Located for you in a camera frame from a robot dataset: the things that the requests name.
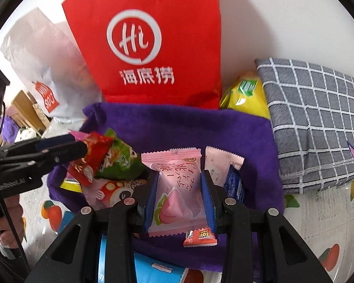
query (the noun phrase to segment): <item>black cable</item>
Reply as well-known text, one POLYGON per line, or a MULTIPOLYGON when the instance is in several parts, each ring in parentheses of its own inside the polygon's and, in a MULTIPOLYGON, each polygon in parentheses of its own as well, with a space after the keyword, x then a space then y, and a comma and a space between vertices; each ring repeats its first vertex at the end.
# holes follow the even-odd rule
POLYGON ((1 119, 0 135, 1 135, 1 131, 3 130, 4 117, 5 117, 5 104, 4 104, 4 102, 2 103, 2 106, 3 106, 3 118, 1 119))

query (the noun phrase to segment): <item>pillow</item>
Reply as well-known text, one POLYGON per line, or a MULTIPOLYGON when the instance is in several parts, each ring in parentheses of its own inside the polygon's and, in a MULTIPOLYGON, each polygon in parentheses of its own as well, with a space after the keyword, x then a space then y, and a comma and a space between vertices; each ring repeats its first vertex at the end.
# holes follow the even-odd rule
POLYGON ((291 59, 257 59, 285 192, 354 179, 354 78, 291 59))

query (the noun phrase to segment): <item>finger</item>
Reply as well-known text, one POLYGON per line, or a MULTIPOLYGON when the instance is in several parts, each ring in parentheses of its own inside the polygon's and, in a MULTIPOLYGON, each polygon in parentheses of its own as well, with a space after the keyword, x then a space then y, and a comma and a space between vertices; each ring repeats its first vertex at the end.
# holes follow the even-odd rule
POLYGON ((13 208, 20 204, 20 195, 15 195, 9 198, 5 198, 4 202, 8 209, 13 208))
MULTIPOLYGON (((20 240, 22 240, 22 237, 24 235, 24 225, 22 220, 15 223, 15 229, 18 237, 20 238, 20 240)), ((12 231, 5 231, 0 235, 0 241, 5 246, 9 245, 11 242, 15 240, 16 238, 14 237, 12 231)))
MULTIPOLYGON (((10 218, 12 219, 12 221, 16 221, 16 222, 19 219, 21 219, 21 216, 24 213, 22 206, 19 204, 13 208, 8 209, 8 212, 9 212, 9 215, 10 215, 10 218)), ((0 218, 0 231, 2 231, 2 230, 10 230, 9 223, 5 217, 0 218)))
MULTIPOLYGON (((19 235, 19 238, 20 238, 20 243, 22 243, 22 239, 24 238, 24 234, 19 235)), ((14 240, 9 245, 5 245, 5 247, 10 248, 10 249, 16 249, 16 248, 18 248, 17 241, 14 240)))

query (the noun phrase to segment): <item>yellow package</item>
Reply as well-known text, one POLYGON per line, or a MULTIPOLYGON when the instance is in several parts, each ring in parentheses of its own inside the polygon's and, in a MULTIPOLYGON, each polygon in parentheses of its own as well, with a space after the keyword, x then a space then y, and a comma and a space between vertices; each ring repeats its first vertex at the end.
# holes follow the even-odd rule
POLYGON ((224 93, 220 100, 220 108, 231 108, 270 119, 262 81, 257 73, 252 71, 240 75, 236 84, 224 93))

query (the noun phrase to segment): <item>screw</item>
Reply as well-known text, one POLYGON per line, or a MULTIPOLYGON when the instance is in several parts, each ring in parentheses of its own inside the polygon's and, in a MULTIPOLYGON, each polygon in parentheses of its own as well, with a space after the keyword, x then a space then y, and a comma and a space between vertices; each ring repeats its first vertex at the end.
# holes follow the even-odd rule
POLYGON ((236 200, 234 198, 227 198, 226 200, 224 200, 224 202, 227 205, 235 205, 236 204, 236 200))
POLYGON ((268 213, 271 215, 271 216, 277 216, 279 214, 278 210, 275 209, 275 208, 271 208, 268 210, 268 213))
POLYGON ((133 205, 135 203, 135 199, 131 198, 131 197, 130 198, 126 198, 126 199, 123 200, 123 203, 125 205, 133 205))
POLYGON ((92 209, 91 209, 89 206, 84 206, 84 207, 81 209, 81 213, 82 213, 83 215, 88 215, 91 211, 92 211, 92 209))

